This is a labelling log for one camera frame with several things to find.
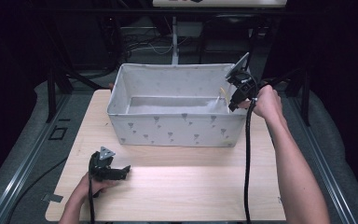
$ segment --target human arm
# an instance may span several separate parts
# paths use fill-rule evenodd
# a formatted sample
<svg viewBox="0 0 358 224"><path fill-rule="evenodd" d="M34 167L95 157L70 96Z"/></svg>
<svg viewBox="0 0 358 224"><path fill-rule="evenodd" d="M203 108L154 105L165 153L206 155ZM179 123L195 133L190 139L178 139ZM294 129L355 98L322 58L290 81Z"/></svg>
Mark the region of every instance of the human arm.
<svg viewBox="0 0 358 224"><path fill-rule="evenodd" d="M288 223L329 223L324 196L307 161L291 135L281 98L270 85L257 96L254 112L265 119L275 146L278 184ZM250 102L239 104L248 108Z"/></svg>
<svg viewBox="0 0 358 224"><path fill-rule="evenodd" d="M114 180L104 180L102 182L92 180L92 193L95 194L99 190L105 192L106 188L113 187L115 185ZM72 192L65 204L60 224L72 224L79 223L80 209L89 197L89 173L86 173L77 184L76 188Z"/></svg>

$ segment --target wooden table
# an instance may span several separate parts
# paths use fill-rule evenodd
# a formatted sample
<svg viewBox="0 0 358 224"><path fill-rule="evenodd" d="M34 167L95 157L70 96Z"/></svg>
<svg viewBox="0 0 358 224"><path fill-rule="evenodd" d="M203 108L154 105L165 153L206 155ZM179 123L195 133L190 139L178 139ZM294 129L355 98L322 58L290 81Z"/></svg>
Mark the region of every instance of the wooden table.
<svg viewBox="0 0 358 224"><path fill-rule="evenodd" d="M46 219L57 221L90 156L101 146L117 153L112 168L131 165L126 180L94 200L101 221L245 220L243 186L245 132L235 147L151 147L121 145L106 108L110 91L96 91L81 124ZM252 116L249 187L252 220L285 220L278 190L275 153L263 119ZM90 220L85 203L81 220Z"/></svg>

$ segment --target white storage box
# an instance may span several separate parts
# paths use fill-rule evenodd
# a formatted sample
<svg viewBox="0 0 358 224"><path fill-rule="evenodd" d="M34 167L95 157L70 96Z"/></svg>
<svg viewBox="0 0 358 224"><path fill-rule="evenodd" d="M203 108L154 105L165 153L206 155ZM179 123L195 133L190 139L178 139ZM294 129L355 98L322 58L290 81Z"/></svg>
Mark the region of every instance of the white storage box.
<svg viewBox="0 0 358 224"><path fill-rule="evenodd" d="M234 66L122 64L107 107L120 144L234 147L246 120L227 107Z"/></svg>

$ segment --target person's right hand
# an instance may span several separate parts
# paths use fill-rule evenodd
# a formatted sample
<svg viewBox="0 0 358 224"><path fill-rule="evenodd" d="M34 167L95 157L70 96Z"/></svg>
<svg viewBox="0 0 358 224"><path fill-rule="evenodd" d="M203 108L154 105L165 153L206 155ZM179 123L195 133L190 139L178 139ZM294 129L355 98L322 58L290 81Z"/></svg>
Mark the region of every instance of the person's right hand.
<svg viewBox="0 0 358 224"><path fill-rule="evenodd" d="M241 102L239 108L249 108L250 101ZM257 95L254 112L267 122L279 119L282 116L281 97L270 85L262 88Z"/></svg>

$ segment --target gray carpet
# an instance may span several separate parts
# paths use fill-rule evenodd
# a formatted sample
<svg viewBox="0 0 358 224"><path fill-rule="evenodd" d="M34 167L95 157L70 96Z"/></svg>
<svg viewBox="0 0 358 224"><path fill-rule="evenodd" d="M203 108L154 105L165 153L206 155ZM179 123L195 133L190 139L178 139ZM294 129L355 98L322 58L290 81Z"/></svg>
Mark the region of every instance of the gray carpet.
<svg viewBox="0 0 358 224"><path fill-rule="evenodd" d="M180 64L198 62L198 55L195 53L196 43L196 40L185 40L180 48ZM268 43L266 45L261 41L261 44L264 47L256 48L255 56L251 63L251 70L257 77L261 76L269 53ZM127 63L169 64L171 63L171 53L170 51L166 54L157 54L152 49L137 50L132 53ZM224 57L224 61L222 61L221 57L211 56L208 58L207 56L203 61L205 63L235 63L238 59L238 56L231 56ZM115 77L116 72L105 77L94 78L93 81L102 86L107 86L107 83L113 82ZM77 80L72 79L71 81L75 87L73 94L62 95L60 91L57 91L58 99L63 106L58 117L51 124L45 123L48 117L47 84L42 83L35 89L38 94L38 102L34 113L0 170L0 200L6 190L9 189L10 180L16 174L23 160L34 149L39 135L48 127L49 133L46 134L46 139L42 141L40 154L36 155L32 170L25 177L25 182L21 186L21 191L18 195L20 196L39 176L68 155L92 95L92 90L89 87ZM284 85L282 84L277 88L282 90ZM345 162L345 149L334 122L326 113L318 97L312 94L310 97L310 129L326 158L337 184L342 190L345 202L348 203L348 207L351 209L353 219L349 220L349 222L342 221L342 216L338 212L339 208L337 208L335 201L332 200L331 192L325 184L315 159L315 154L311 149L309 137L304 132L301 120L296 119L298 111L293 106L292 99L284 97L283 91L280 91L280 95L282 96L283 112L288 120L289 127L323 190L332 223L352 223L353 219L358 223L358 183L351 168ZM10 223L49 223L44 218L48 203L41 199L45 194L54 191L63 166L64 162L30 188L17 204Z"/></svg>

